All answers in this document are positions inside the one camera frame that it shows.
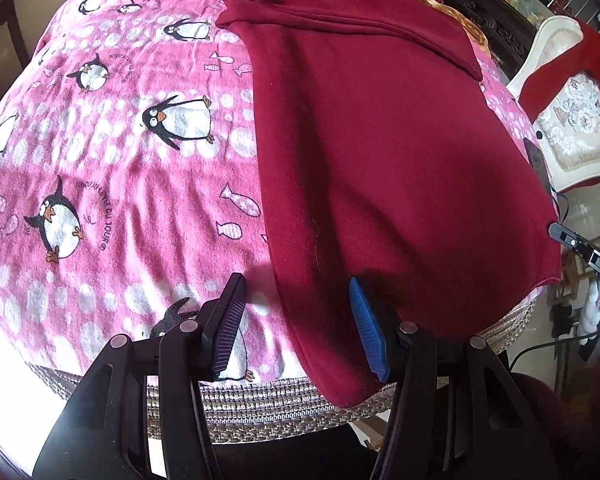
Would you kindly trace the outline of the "dark red sweater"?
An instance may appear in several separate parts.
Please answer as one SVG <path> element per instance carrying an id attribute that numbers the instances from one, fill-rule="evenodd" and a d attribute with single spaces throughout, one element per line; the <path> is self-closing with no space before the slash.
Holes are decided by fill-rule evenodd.
<path id="1" fill-rule="evenodd" d="M 419 0 L 223 0 L 245 44 L 265 233 L 294 352 L 331 404 L 374 394 L 348 285 L 465 340 L 557 281 L 554 206 L 463 27 Z"/>

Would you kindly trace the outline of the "white ornate chair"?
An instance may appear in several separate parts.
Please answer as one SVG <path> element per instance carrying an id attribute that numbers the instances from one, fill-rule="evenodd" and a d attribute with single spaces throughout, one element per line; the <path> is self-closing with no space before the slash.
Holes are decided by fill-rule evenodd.
<path id="1" fill-rule="evenodd" d="M 530 80 L 546 81 L 546 70 L 585 46 L 585 27 L 568 16 L 545 20 L 527 58 L 507 90 L 518 101 Z M 538 114 L 528 115 L 539 135 L 539 147 L 557 191 L 600 183 L 600 78 L 581 70 L 552 91 Z"/>

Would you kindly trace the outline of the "woven striped mattress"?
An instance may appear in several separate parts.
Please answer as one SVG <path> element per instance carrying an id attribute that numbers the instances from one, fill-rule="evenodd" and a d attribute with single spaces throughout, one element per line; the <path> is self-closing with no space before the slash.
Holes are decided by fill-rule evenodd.
<path id="1" fill-rule="evenodd" d="M 528 326 L 546 287 L 533 289 L 518 306 L 480 333 L 496 354 L 507 350 Z M 67 401 L 82 377 L 26 363 L 33 374 L 61 400 Z M 396 385 L 382 387 L 352 408 L 337 408 L 321 396 L 309 378 L 276 380 L 264 385 L 219 382 L 200 386 L 212 443 L 237 444 L 273 441 L 335 428 L 387 411 Z M 160 439 L 159 388 L 146 387 L 148 436 Z"/>

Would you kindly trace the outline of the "red garment on chair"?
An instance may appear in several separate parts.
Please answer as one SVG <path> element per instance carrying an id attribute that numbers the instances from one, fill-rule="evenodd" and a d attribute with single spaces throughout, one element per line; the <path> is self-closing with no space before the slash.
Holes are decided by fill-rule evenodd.
<path id="1" fill-rule="evenodd" d="M 586 73 L 600 88 L 600 34 L 585 22 L 577 23 L 583 39 L 542 66 L 522 85 L 519 103 L 530 122 L 550 105 L 570 77 Z"/>

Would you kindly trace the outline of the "dark carved wooden headboard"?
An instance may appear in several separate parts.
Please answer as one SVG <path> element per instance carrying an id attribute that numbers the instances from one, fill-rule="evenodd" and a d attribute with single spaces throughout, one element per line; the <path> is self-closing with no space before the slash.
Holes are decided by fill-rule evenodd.
<path id="1" fill-rule="evenodd" d="M 496 64 L 513 79 L 526 60 L 536 28 L 505 0 L 444 0 L 486 36 Z"/>

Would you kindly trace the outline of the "pink penguin blanket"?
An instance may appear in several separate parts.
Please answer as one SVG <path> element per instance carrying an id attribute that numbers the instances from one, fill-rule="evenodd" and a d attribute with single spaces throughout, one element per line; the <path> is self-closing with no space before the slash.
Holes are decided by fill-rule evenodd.
<path id="1" fill-rule="evenodd" d="M 0 103 L 0 345 L 81 374 L 244 274 L 228 376 L 306 376 L 262 210 L 252 66 L 223 0 L 69 0 Z M 524 153 L 528 122 L 470 40 Z"/>

